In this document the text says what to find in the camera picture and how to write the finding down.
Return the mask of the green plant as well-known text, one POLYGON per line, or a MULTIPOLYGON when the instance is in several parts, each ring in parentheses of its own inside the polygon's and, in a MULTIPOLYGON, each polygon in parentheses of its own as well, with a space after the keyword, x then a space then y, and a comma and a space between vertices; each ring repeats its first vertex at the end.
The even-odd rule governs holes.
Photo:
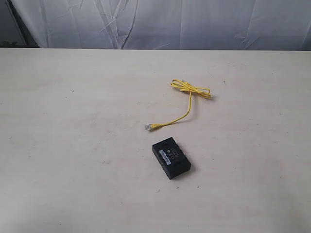
POLYGON ((11 48, 11 47, 16 47, 16 46, 17 46, 17 42, 9 42, 9 41, 0 42, 1 48, 11 48))

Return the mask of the white backdrop cloth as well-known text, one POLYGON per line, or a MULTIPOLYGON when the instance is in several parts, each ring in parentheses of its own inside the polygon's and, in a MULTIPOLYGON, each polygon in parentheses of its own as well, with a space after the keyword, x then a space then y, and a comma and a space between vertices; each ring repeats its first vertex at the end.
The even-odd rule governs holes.
POLYGON ((0 41, 115 50, 310 50, 308 0, 3 0, 0 41))

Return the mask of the small black box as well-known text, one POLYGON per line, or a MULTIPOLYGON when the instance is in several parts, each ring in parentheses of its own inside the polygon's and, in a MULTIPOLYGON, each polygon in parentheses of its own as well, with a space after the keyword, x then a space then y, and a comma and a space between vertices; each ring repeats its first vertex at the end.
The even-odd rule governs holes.
POLYGON ((152 151, 169 180, 174 180, 194 169, 173 137, 153 144, 152 151))

